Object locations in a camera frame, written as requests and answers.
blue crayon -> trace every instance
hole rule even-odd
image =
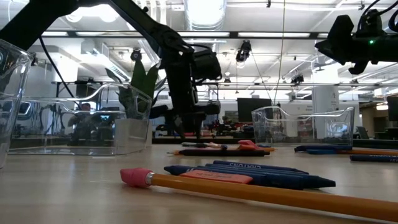
[[[251,184],[265,186],[265,187],[278,187],[283,189],[303,190],[303,178],[294,175],[286,174],[273,174],[264,172],[262,174],[254,174],[240,170],[219,169],[215,167],[190,167],[190,166],[166,166],[164,170],[172,175],[180,175],[192,170],[203,170],[209,172],[219,172],[223,174],[239,174],[252,177]]]
[[[297,146],[294,148],[295,152],[305,152],[309,149],[316,150],[352,150],[352,146],[343,146],[343,145],[314,145],[314,146]]]
[[[294,169],[294,168],[289,168],[289,167],[267,166],[267,165],[259,165],[259,164],[245,164],[245,163],[241,163],[241,162],[230,162],[230,161],[214,161],[213,164],[228,165],[228,166],[235,166],[235,167],[247,167],[247,168],[254,168],[254,169],[286,170],[286,171],[294,171],[294,172],[300,172],[303,174],[308,174],[308,172]]]
[[[332,149],[308,149],[306,150],[308,154],[311,155],[332,155],[337,154],[335,150]]]
[[[261,174],[263,172],[270,172],[275,174],[287,174],[287,175],[296,175],[303,177],[303,187],[304,188],[322,188],[322,187],[336,187],[336,182],[333,180],[325,179],[315,175],[308,175],[299,172],[285,171],[285,170],[270,170],[270,169],[251,169],[244,167],[232,167],[227,165],[219,165],[219,164],[206,164],[206,167],[219,167],[222,169],[235,169],[241,170],[244,172],[252,172],[254,174]]]
[[[360,162],[398,162],[398,156],[351,155],[349,159]]]

white column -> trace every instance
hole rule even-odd
[[[338,65],[323,67],[323,71],[313,74],[314,83],[338,83]],[[338,110],[339,93],[337,86],[316,86],[312,89],[313,113],[325,113]],[[317,139],[326,137],[326,118],[315,118],[313,122]]]

wooden table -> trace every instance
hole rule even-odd
[[[215,157],[168,156],[173,145],[126,156],[9,156],[0,170],[0,223],[376,223],[374,220],[266,203],[182,192],[162,187],[134,189],[121,182],[119,170],[197,166]],[[326,194],[398,202],[398,165],[350,162],[345,155],[311,156],[279,149],[268,157],[228,160],[295,167],[335,180]]]

pink eraser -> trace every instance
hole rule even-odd
[[[135,168],[135,169],[121,169],[120,176],[122,181],[131,187],[149,187],[150,185],[146,183],[145,178],[152,171],[145,168]]]
[[[259,150],[260,148],[251,140],[240,140],[238,141],[238,144],[242,144],[242,145],[249,145],[249,146],[254,146],[254,148],[256,150]]]

plastic container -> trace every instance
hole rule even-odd
[[[130,93],[128,114],[119,88]],[[23,98],[10,154],[120,155],[145,148],[152,100],[105,84],[86,98]]]
[[[291,115],[278,106],[266,106],[252,111],[252,120],[258,144],[353,144],[352,107],[328,113]]]
[[[0,40],[0,168],[6,163],[32,59],[27,52]]]

